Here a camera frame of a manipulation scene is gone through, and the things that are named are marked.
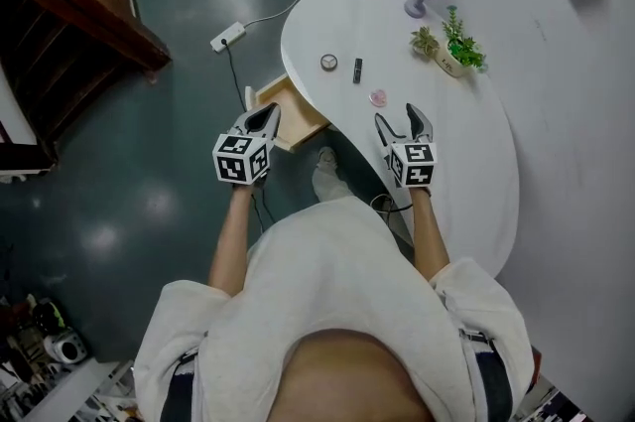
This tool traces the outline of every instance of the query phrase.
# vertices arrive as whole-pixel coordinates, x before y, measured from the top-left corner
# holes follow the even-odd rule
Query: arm
[[[449,257],[441,237],[433,204],[422,189],[410,189],[415,215],[415,268],[428,281],[449,265]]]
[[[237,186],[231,193],[229,210],[220,231],[207,284],[230,297],[238,295],[247,274],[247,222],[251,186]]]

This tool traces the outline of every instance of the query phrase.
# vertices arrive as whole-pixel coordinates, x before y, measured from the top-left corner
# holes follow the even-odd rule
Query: shoe
[[[317,165],[329,166],[334,170],[337,169],[337,156],[335,151],[330,147],[322,147],[317,154]]]

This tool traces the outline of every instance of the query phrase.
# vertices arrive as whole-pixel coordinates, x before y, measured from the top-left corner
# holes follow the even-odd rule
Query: dark gray floor
[[[0,187],[0,238],[15,244],[13,291],[58,299],[100,360],[134,356],[164,284],[206,278],[229,196],[211,149],[240,112],[227,54],[209,40],[291,1],[138,0],[174,62],[154,86],[135,76],[104,94],[63,138],[54,172]],[[284,72],[284,20],[253,26],[232,49],[241,87]],[[328,132],[297,154],[276,151],[267,200],[277,219],[316,202],[311,171],[331,141],[344,168],[364,171],[357,189],[381,191],[354,148]]]

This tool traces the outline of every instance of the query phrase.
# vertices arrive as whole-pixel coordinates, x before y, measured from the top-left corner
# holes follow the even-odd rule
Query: black cable
[[[236,70],[234,69],[234,58],[231,55],[231,50],[229,50],[229,45],[225,39],[222,39],[220,44],[225,47],[225,50],[227,50],[227,54],[229,55],[229,66],[231,67],[231,73],[234,76],[234,86],[236,87],[236,92],[238,93],[238,99],[240,99],[242,110],[247,111],[247,106],[245,106],[245,101],[242,99],[242,93],[240,93],[240,87],[238,86],[238,77],[236,76]]]
[[[262,188],[262,206],[265,208],[265,212],[267,213],[267,215],[269,216],[269,219],[271,220],[271,222],[273,224],[276,223],[276,220],[274,219],[274,217],[271,215],[271,211],[269,210],[269,207],[267,207],[267,200],[265,200],[265,188]]]
[[[386,213],[386,214],[390,215],[391,213],[394,213],[394,212],[397,212],[397,211],[406,211],[407,209],[411,209],[412,206],[413,206],[413,204],[409,204],[409,205],[406,205],[405,207],[401,207],[400,209],[393,209],[392,206],[393,206],[393,203],[395,201],[392,199],[392,197],[389,196],[389,195],[382,195],[382,196],[384,196],[385,198],[389,198],[390,199],[390,202],[391,202],[390,203],[390,208],[387,211],[379,211],[375,207],[371,206],[371,208],[374,211],[378,212],[378,213]]]
[[[392,209],[393,209],[393,205],[395,204],[395,201],[391,198],[390,199],[390,205],[388,206],[388,213],[386,213],[386,225],[388,227],[390,227],[390,214],[392,213]]]
[[[256,199],[254,195],[251,195],[251,200],[254,202],[254,211],[256,211],[256,215],[258,216],[258,222],[260,222],[260,234],[263,234],[265,231],[265,226],[262,224],[262,217],[260,216],[260,211],[258,211],[258,205],[256,204]]]
[[[242,93],[240,93],[240,87],[238,86],[238,76],[236,76],[236,69],[234,68],[234,58],[231,55],[231,50],[229,50],[229,45],[227,44],[227,40],[222,39],[220,41],[220,44],[225,47],[225,50],[227,50],[227,54],[229,55],[229,66],[231,67],[231,74],[234,77],[234,86],[236,87],[236,93],[238,94],[238,99],[240,100],[240,105],[242,106],[242,110],[247,111],[247,106],[245,106],[245,101],[242,100]],[[260,222],[260,234],[263,234],[265,231],[265,226],[262,223],[262,216],[260,215],[260,211],[258,210],[258,202],[256,201],[256,198],[254,197],[254,195],[251,195],[251,200],[254,204],[254,211],[256,211],[256,215],[258,216],[258,222]],[[267,211],[267,214],[269,215],[269,219],[272,222],[276,222],[271,216],[271,213],[269,212],[269,209],[267,208],[267,204],[265,203],[265,189],[264,188],[262,190],[262,203],[265,207],[265,210]]]

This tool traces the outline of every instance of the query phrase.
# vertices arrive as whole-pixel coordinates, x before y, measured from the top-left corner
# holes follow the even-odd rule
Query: white oval table
[[[509,123],[484,74],[454,79],[434,61],[424,62],[409,46],[411,32],[429,25],[444,38],[441,18],[428,7],[417,20],[406,0],[301,0],[282,33],[287,74],[303,95],[359,150],[395,200],[410,203],[382,159],[375,129],[380,112],[397,133],[410,135],[406,103],[419,107],[434,128],[439,163],[431,190],[450,258],[473,257],[497,275],[509,256],[518,221],[518,166]],[[324,54],[337,57],[331,72]],[[354,84],[355,59],[363,59]],[[384,89],[388,103],[375,107],[369,94]],[[402,215],[412,235],[412,211]]]

